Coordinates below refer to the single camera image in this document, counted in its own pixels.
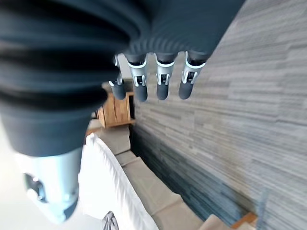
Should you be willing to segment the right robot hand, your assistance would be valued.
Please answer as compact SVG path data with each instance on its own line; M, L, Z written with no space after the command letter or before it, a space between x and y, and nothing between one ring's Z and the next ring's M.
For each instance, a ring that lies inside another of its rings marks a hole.
M146 55L155 53L157 96L177 53L179 88L190 97L242 0L3 0L0 3L0 114L26 191L56 224L79 199L78 174L91 114L119 95L115 56L124 54L136 94L147 98Z

